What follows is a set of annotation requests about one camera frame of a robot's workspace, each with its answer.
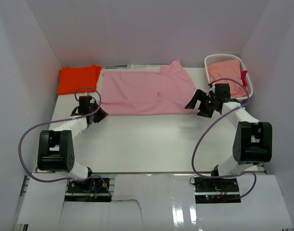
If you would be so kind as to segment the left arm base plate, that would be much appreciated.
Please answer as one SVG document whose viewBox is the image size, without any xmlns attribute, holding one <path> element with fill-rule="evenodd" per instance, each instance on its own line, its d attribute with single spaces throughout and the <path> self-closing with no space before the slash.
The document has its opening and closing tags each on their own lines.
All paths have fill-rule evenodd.
<svg viewBox="0 0 294 231">
<path fill-rule="evenodd" d="M 111 202 L 111 196 L 106 189 L 106 186 L 108 188 L 110 186 L 110 179 L 103 178 L 103 180 L 93 178 L 84 182 L 69 182 L 66 189 L 65 202 Z"/>
</svg>

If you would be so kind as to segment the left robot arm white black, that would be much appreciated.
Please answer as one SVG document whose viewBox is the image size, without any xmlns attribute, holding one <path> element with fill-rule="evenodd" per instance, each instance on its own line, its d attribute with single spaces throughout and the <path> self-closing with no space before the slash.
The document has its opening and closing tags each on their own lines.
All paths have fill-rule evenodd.
<svg viewBox="0 0 294 231">
<path fill-rule="evenodd" d="M 78 181 L 84 192 L 94 188 L 91 170 L 75 160 L 74 138 L 93 123 L 99 123 L 108 114 L 90 95 L 79 97 L 79 106 L 73 109 L 71 119 L 53 130 L 40 133 L 37 167 L 39 170 L 61 173 Z"/>
</svg>

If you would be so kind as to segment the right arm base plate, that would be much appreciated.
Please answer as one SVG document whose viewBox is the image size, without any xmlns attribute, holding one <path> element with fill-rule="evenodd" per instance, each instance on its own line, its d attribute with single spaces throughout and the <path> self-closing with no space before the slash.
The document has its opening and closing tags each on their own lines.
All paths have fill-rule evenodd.
<svg viewBox="0 0 294 231">
<path fill-rule="evenodd" d="M 240 203 L 240 191 L 236 179 L 210 179 L 193 176 L 189 183 L 194 186 L 196 204 Z"/>
</svg>

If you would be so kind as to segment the pink t shirt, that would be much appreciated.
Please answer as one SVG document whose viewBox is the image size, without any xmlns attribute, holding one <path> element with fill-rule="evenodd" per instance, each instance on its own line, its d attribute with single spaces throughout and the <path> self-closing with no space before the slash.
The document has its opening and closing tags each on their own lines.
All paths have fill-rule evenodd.
<svg viewBox="0 0 294 231">
<path fill-rule="evenodd" d="M 159 71 L 105 71 L 101 107 L 110 116 L 189 114 L 195 89 L 179 60 Z"/>
</svg>

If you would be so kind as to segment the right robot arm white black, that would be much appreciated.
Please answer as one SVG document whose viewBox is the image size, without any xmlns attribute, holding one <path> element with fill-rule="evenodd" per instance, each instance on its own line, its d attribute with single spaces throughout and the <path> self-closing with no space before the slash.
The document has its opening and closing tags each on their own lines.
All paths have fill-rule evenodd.
<svg viewBox="0 0 294 231">
<path fill-rule="evenodd" d="M 228 186 L 226 178 L 240 176 L 251 166 L 271 161 L 273 128 L 269 122 L 261 122 L 251 116 L 240 101 L 232 98 L 227 83 L 210 86 L 208 92 L 196 90 L 185 109 L 193 109 L 199 102 L 198 116 L 211 118 L 217 111 L 221 119 L 226 117 L 236 128 L 232 155 L 215 166 L 211 173 L 211 188 L 221 192 Z"/>
</svg>

